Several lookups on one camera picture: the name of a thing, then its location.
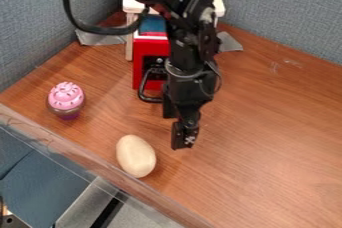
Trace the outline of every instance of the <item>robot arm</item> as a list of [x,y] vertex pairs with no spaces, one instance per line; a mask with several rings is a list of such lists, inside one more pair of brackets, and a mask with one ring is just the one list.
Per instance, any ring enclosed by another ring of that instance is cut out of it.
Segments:
[[214,0],[137,0],[167,21],[171,56],[166,62],[164,118],[178,117],[172,127],[172,148],[191,148],[199,133],[200,108],[213,99],[220,78],[213,59],[216,36]]

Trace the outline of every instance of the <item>wooden table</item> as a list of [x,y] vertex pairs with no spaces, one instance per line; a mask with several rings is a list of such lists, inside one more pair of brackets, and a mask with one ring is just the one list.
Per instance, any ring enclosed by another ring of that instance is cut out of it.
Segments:
[[[173,121],[161,118],[160,105],[138,100],[123,45],[75,42],[0,102],[64,138],[54,137],[50,147],[188,226],[342,227],[342,68],[220,28],[245,51],[217,56],[224,84],[203,108],[192,150],[172,151]],[[45,108],[47,93],[61,81],[87,94],[77,120],[62,121]],[[156,170],[141,182],[110,166],[117,166],[115,143],[126,134],[143,137],[158,155]]]

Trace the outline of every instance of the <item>cable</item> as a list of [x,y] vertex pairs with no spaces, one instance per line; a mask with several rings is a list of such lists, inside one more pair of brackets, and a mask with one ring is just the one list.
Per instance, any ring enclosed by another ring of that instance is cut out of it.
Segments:
[[88,33],[94,33],[94,34],[100,34],[100,35],[127,35],[130,33],[133,33],[136,31],[142,20],[147,16],[149,12],[149,7],[145,7],[145,9],[138,15],[138,19],[133,22],[131,25],[127,27],[100,27],[95,25],[88,25],[83,23],[82,21],[76,20],[73,16],[70,0],[63,0],[63,6],[65,13],[67,14],[70,22],[79,30],[88,32]]
[[205,94],[208,97],[213,97],[217,92],[220,91],[221,87],[222,87],[222,75],[220,73],[220,71],[217,69],[217,66],[215,65],[214,62],[206,62],[206,64],[209,66],[209,68],[216,74],[216,76],[219,79],[219,84],[217,86],[217,88],[215,89],[215,91],[212,94],[209,94],[203,87],[203,81],[199,80],[199,87],[202,91],[203,94]]
[[145,91],[145,86],[147,84],[147,80],[148,80],[148,76],[154,71],[156,70],[156,68],[150,68],[146,71],[140,86],[139,86],[139,90],[138,90],[138,97],[140,98],[140,100],[146,102],[146,103],[154,103],[154,104],[161,104],[163,103],[163,99],[160,97],[148,97],[144,95],[144,91]]

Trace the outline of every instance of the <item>cupcake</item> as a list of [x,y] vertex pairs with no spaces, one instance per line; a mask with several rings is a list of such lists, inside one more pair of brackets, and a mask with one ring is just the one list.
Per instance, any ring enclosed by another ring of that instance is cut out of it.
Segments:
[[83,90],[72,82],[63,82],[51,89],[47,97],[48,109],[58,117],[76,118],[85,103]]

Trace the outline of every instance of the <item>red box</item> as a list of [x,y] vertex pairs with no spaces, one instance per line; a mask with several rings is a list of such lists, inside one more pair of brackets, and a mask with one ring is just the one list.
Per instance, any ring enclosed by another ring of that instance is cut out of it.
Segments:
[[[147,63],[156,58],[168,58],[170,45],[166,33],[134,33],[133,39],[133,89],[139,89]],[[161,90],[164,80],[148,80],[145,89]]]

